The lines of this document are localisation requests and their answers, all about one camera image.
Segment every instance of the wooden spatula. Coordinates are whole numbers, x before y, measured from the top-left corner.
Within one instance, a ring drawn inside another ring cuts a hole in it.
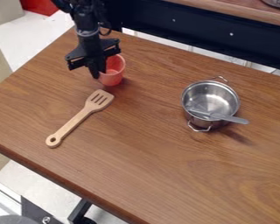
[[[58,147],[62,140],[75,128],[79,126],[91,114],[104,110],[113,101],[114,96],[101,89],[93,92],[86,100],[85,107],[67,122],[55,134],[50,135],[45,143],[50,148]]]

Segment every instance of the pot handle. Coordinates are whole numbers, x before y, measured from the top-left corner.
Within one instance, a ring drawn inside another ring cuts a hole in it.
[[[208,131],[210,131],[212,126],[213,125],[211,124],[210,126],[208,126],[207,129],[197,129],[197,128],[194,128],[194,124],[192,124],[192,119],[188,122],[188,127],[191,128],[193,131],[196,131],[196,132],[208,132]]]
[[[213,77],[212,79],[222,79],[222,80],[224,80],[226,83],[229,83],[229,81],[226,79],[226,78],[224,78],[222,75],[219,75],[219,76],[215,76],[215,77]]]

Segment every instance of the wooden table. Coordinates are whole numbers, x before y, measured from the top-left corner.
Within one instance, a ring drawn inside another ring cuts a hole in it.
[[[280,224],[280,77],[113,36],[127,61],[118,87],[86,68],[67,71],[73,30],[0,85],[0,152],[130,223]],[[216,75],[230,80],[251,124],[195,133],[179,97]],[[113,104],[47,148],[98,88]]]
[[[273,25],[280,25],[280,9],[262,0],[165,0],[195,8],[216,11],[240,18],[249,18]]]

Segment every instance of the spatula head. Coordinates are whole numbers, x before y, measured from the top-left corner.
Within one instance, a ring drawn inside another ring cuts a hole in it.
[[[105,109],[113,100],[114,96],[112,94],[98,89],[87,98],[86,106],[102,110]]]

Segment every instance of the metal bracket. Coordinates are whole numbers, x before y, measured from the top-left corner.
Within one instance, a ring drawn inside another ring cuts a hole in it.
[[[86,199],[81,199],[79,204],[75,207],[75,209],[68,216],[68,221],[70,224],[96,224],[95,221],[90,220],[87,217],[84,217],[85,213],[92,206],[89,201]]]

